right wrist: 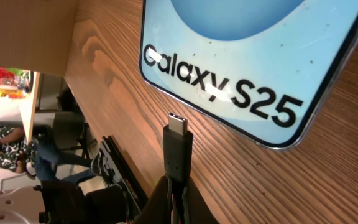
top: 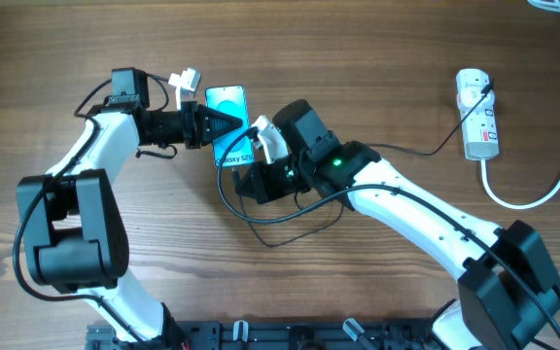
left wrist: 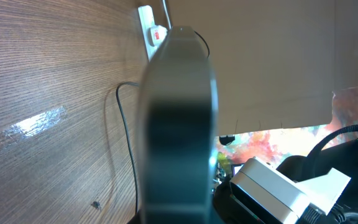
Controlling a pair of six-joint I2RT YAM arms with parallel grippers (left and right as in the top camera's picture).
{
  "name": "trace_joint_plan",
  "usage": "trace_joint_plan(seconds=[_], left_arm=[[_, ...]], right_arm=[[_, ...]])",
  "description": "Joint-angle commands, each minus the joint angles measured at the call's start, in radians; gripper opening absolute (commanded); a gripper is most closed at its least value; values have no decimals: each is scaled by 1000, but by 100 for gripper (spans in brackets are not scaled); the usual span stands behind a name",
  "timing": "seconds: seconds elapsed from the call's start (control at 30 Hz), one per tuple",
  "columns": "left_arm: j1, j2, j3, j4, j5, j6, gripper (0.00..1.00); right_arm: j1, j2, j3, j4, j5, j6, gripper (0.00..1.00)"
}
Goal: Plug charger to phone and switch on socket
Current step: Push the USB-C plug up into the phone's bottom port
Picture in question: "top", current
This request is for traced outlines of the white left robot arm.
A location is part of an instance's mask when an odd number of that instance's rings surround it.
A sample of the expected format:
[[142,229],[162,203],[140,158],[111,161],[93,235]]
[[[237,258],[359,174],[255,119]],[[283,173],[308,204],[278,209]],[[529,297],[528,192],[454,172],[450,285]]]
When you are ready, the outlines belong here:
[[169,79],[176,108],[150,107],[151,75],[115,69],[112,92],[82,117],[86,128],[46,174],[17,184],[19,226],[13,270],[20,287],[48,302],[85,300],[115,330],[123,349],[185,349],[189,339],[167,306],[129,268],[129,244],[112,185],[139,147],[198,149],[242,126],[239,118],[184,102],[200,80],[189,68]]

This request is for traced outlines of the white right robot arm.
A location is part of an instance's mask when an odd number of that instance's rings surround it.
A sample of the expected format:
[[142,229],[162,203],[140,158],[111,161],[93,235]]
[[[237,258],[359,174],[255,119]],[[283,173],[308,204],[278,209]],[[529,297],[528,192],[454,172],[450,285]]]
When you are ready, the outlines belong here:
[[531,226],[503,228],[444,202],[366,144],[341,143],[305,100],[258,117],[246,134],[265,159],[238,194],[267,203],[314,190],[323,203],[337,200],[392,228],[452,276],[458,296],[430,329],[439,346],[522,349],[545,326],[560,339],[560,274]]

